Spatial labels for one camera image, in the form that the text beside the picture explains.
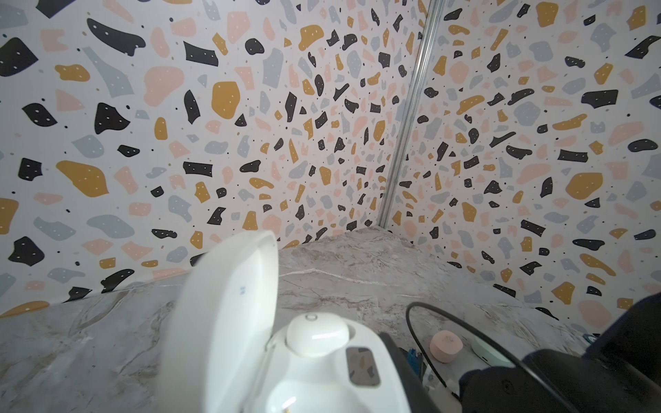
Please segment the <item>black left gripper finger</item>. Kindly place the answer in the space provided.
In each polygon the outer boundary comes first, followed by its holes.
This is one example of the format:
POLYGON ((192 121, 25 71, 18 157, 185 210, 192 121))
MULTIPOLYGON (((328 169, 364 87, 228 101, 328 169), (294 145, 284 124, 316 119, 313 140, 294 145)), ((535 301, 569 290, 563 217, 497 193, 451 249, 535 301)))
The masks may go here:
POLYGON ((425 392, 420 380, 414 374, 403 352, 394 340, 392 340, 392 337, 386 332, 380 332, 379 337, 387 348, 388 354, 397 370, 399 382, 406 394, 406 402, 410 411, 412 413, 438 413, 439 409, 429 394, 425 392))

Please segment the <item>pink earbud charging case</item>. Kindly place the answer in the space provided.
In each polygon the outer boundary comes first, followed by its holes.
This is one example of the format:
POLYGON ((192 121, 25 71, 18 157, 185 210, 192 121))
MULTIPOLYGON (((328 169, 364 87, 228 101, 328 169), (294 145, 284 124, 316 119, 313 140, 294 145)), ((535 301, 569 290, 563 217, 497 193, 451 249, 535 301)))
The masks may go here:
POLYGON ((440 363, 451 363, 462 350, 463 341, 449 330, 441 330, 435 333, 430 341, 431 355, 440 363))

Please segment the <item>white earbud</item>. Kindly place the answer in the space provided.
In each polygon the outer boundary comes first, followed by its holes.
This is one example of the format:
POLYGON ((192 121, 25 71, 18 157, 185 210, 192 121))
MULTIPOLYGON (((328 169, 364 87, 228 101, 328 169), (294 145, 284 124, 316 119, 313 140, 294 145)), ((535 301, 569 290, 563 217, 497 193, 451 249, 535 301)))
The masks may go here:
POLYGON ((349 326, 332 313, 306 313, 294 318, 286 331, 287 347, 298 356, 328 356, 349 342, 349 326))

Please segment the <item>white earbud charging case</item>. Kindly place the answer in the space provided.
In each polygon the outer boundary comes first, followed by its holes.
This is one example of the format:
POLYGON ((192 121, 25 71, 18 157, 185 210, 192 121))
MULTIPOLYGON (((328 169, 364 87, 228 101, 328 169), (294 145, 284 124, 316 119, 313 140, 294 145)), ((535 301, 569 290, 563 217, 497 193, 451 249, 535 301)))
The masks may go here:
POLYGON ((275 329, 275 234, 242 232, 199 259, 172 313, 157 384, 160 412, 411 412, 379 334, 354 321, 319 358, 275 329))

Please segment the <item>mint green earbud charging case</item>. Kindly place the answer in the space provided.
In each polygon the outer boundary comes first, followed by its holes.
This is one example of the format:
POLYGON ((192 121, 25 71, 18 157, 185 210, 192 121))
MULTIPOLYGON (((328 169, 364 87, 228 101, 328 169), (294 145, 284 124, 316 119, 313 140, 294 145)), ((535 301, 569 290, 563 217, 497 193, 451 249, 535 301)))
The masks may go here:
POLYGON ((479 337, 473 338, 471 349, 478 358, 490 367, 514 368, 515 366, 507 357, 479 337))

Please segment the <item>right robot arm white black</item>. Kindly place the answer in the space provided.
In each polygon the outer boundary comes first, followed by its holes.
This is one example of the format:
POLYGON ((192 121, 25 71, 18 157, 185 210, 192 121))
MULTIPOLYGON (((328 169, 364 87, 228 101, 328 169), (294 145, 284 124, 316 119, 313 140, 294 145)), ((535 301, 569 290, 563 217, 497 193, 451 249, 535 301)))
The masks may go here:
POLYGON ((464 412, 658 412, 660 296, 632 306, 582 356, 541 349, 460 381, 464 412))

